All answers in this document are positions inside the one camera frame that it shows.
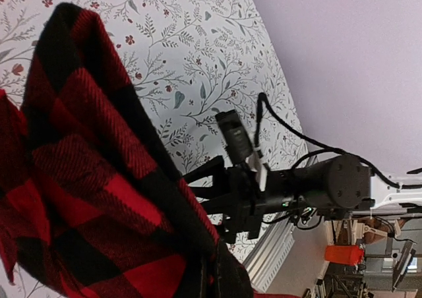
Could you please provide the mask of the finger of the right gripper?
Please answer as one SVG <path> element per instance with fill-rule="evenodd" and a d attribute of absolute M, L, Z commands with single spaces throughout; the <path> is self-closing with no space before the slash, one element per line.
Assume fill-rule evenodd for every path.
<path fill-rule="evenodd" d="M 213 184 L 221 183 L 226 179 L 227 171 L 223 156 L 216 156 L 183 176 L 187 183 L 193 183 L 206 177 L 211 177 Z"/>
<path fill-rule="evenodd" d="M 195 196 L 204 199 L 200 204 L 207 214 L 228 214 L 231 195 L 218 187 L 192 187 Z"/>

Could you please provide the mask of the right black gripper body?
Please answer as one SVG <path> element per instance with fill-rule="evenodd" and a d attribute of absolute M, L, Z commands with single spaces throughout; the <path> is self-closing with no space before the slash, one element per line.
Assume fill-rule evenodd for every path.
<path fill-rule="evenodd" d="M 263 223 L 274 224 L 278 219 L 265 221 L 267 214 L 297 210 L 293 189 L 293 177 L 288 171 L 269 171 L 265 176 L 265 188 L 260 189 L 256 172 L 238 167 L 228 169 L 232 201 L 227 210 L 227 240 L 234 241 L 238 233 L 248 233 L 256 239 Z"/>

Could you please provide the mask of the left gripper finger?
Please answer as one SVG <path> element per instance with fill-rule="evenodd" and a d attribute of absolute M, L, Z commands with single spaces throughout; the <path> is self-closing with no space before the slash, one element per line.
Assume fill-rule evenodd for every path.
<path fill-rule="evenodd" d="M 245 267 L 220 241 L 212 260 L 203 260 L 194 297 L 251 298 L 254 290 Z"/>

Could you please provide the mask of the red black plaid shirt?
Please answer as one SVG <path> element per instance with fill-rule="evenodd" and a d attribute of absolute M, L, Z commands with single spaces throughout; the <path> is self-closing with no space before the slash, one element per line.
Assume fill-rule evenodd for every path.
<path fill-rule="evenodd" d="M 1 94 L 1 263 L 64 297 L 194 297 L 223 241 L 99 17 L 54 9 L 23 102 Z"/>

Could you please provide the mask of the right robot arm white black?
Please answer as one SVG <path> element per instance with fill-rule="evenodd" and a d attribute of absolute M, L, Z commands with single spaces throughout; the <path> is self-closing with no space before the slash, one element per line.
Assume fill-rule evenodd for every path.
<path fill-rule="evenodd" d="M 218 156 L 184 176 L 192 183 L 212 178 L 209 187 L 193 187 L 209 215 L 222 215 L 217 226 L 226 243 L 238 233 L 256 239 L 267 214 L 283 213 L 293 223 L 307 208 L 327 220 L 372 211 L 400 215 L 421 211 L 421 185 L 393 179 L 385 183 L 357 157 L 346 154 L 311 166 L 271 170 L 254 156 L 226 167 Z"/>

